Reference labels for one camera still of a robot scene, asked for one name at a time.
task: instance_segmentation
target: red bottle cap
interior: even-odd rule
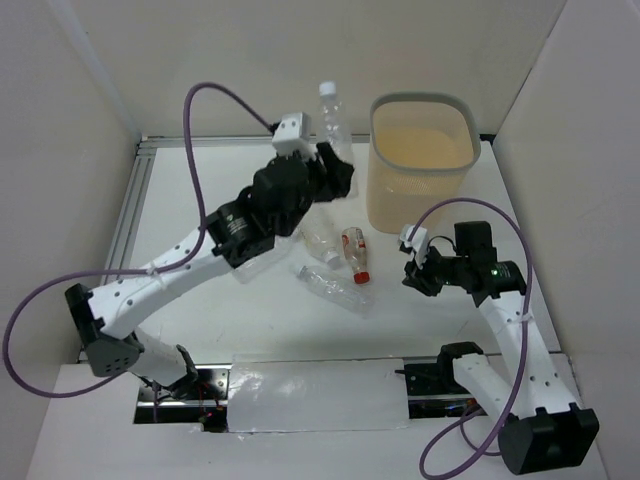
[[[369,272],[360,272],[360,273],[356,273],[353,276],[353,280],[358,285],[362,285],[363,283],[367,283],[369,280],[371,280],[371,277],[369,276]]]

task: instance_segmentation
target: trash bin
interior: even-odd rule
[[[371,106],[367,215],[400,233],[429,207],[456,195],[480,156],[467,105],[441,93],[392,93]]]

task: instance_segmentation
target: white table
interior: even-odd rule
[[[356,145],[355,151],[364,192],[367,146]],[[233,199],[250,181],[253,171],[271,155],[267,144],[198,148],[196,158],[209,209]],[[197,221],[182,149],[158,149],[146,189],[131,252],[134,265],[145,263],[179,241]],[[460,194],[483,198],[512,213],[489,144],[483,143],[482,156]],[[361,320],[307,294],[291,278],[286,265],[277,265],[246,286],[231,276],[208,282],[158,312],[145,323],[145,328],[167,342],[184,344],[198,363],[252,357],[282,360],[430,356],[436,355],[443,343],[463,339],[476,341],[487,352],[498,351],[471,299],[463,292],[449,289],[436,299],[428,299],[400,286],[407,257],[397,252],[394,236],[380,234],[368,226],[364,195],[351,204],[336,203],[332,208],[339,223],[360,225],[367,237],[374,281],[371,289],[378,302],[371,318]],[[477,219],[491,221],[500,257],[513,259],[523,268],[521,247],[513,233],[498,217],[479,207],[450,207],[437,233],[451,233],[455,221]],[[306,258],[301,246],[291,255]],[[284,282],[286,288],[276,287],[275,280]],[[537,283],[533,310],[549,349],[558,351],[558,340]],[[567,357],[558,353],[553,360],[561,378],[578,397]],[[496,368],[504,368],[500,356],[490,357],[490,361]],[[56,391],[75,390],[93,382],[95,378],[87,365],[65,365]],[[422,449],[452,421],[414,420],[408,428],[384,431],[202,433],[198,425],[134,425],[138,386],[138,380],[127,375],[98,392],[53,400],[28,479],[419,479]],[[479,440],[490,427],[488,418],[478,418],[468,431]],[[469,455],[470,450],[455,432],[434,449],[427,469],[443,472]],[[458,478],[507,480],[513,476],[500,459],[485,457]],[[605,480],[606,474],[594,445],[578,468],[527,478]]]
[[[571,367],[553,355],[558,373],[577,396]],[[500,358],[492,357],[499,367]],[[87,365],[65,365],[56,391],[95,382]],[[419,480],[422,449],[451,419],[413,420],[408,428],[358,432],[254,435],[203,433],[198,425],[134,425],[138,380],[126,375],[97,392],[52,400],[28,480]],[[478,441],[491,428],[487,417],[468,425]],[[444,437],[427,470],[441,473],[471,454],[459,432]],[[479,460],[459,480],[513,480],[499,458]],[[578,468],[527,475],[527,480],[606,480],[595,445]]]
[[[475,341],[486,353],[499,353],[491,331],[461,289],[444,289],[437,298],[426,298],[401,285],[408,256],[398,251],[395,235],[380,233],[367,221],[368,144],[356,144],[354,152],[360,196],[332,202],[327,210],[339,228],[356,225],[364,231],[373,280],[367,288],[376,297],[368,318],[307,292],[290,273],[291,262],[285,260],[247,285],[231,275],[213,279],[152,315],[144,329],[163,341],[185,346],[196,363],[435,356],[443,344],[463,340]],[[196,148],[208,211],[235,199],[273,156],[267,140]],[[513,214],[489,143],[482,144],[480,159],[459,193],[490,201]],[[516,261],[524,274],[517,237],[502,218],[485,208],[447,207],[435,233],[453,235],[455,222],[483,219],[492,225],[499,257]],[[131,266],[142,265],[179,242],[197,221],[184,148],[158,148]],[[290,258],[315,263],[301,244]],[[343,274],[350,278],[348,268]],[[537,281],[532,309],[549,350],[560,351]]]

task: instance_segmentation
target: crushed plastic bottle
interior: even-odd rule
[[[300,222],[300,233],[311,256],[336,269],[342,265],[338,252],[338,231],[320,205],[312,205]]]
[[[292,271],[307,290],[353,313],[364,316],[373,306],[373,297],[363,288],[325,268],[294,265]]]

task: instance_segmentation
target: white wall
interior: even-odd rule
[[[2,2],[0,105],[4,332],[38,284],[104,264],[134,145],[40,0]],[[17,368],[44,389],[78,348],[62,292],[36,300],[12,339]],[[20,390],[4,368],[0,400],[0,477],[23,479],[48,401]]]
[[[147,135],[181,135],[182,100],[219,81],[267,116],[316,110],[335,79],[355,132],[380,94],[444,91],[495,133],[565,0],[71,0]],[[195,108],[199,135],[263,134],[220,96]]]
[[[631,0],[567,2],[495,149],[561,343],[600,417],[609,475],[638,478],[640,12]]]

